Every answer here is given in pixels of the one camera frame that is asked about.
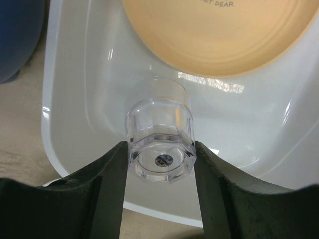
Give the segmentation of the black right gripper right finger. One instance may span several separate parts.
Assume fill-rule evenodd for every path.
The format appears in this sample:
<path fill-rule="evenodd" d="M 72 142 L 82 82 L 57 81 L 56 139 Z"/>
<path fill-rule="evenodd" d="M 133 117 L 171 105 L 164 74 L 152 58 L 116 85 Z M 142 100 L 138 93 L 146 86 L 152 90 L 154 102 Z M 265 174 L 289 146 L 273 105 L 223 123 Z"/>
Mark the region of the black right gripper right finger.
<path fill-rule="evenodd" d="M 319 187 L 292 190 L 258 179 L 196 142 L 194 166 L 207 239 L 316 239 Z"/>

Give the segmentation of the yellow plastic plate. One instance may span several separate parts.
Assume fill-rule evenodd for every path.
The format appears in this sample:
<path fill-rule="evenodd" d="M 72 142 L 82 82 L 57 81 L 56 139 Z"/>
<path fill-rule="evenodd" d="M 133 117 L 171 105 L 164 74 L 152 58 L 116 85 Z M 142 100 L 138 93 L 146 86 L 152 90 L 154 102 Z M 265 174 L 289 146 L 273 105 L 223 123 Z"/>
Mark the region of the yellow plastic plate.
<path fill-rule="evenodd" d="M 271 63 L 319 12 L 316 0 L 125 0 L 122 5 L 138 37 L 160 60 L 213 78 Z"/>

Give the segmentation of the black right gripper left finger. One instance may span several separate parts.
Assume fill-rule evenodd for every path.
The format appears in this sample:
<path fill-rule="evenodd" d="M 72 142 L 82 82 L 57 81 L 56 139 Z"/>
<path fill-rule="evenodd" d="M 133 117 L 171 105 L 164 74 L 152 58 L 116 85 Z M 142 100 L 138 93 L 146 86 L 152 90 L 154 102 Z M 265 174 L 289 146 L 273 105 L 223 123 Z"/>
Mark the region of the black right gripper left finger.
<path fill-rule="evenodd" d="M 117 239 L 128 170 L 128 144 L 47 186 L 0 180 L 3 239 Z"/>

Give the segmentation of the clear wine glass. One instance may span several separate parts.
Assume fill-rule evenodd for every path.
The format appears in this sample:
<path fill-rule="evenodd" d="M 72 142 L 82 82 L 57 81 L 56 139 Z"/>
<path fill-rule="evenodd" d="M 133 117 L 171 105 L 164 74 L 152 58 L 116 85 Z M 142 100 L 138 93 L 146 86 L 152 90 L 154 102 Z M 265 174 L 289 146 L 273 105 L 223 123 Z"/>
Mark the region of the clear wine glass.
<path fill-rule="evenodd" d="M 196 162 L 193 116 L 186 89 L 167 78 L 138 82 L 125 100 L 128 169 L 141 179 L 171 184 Z"/>

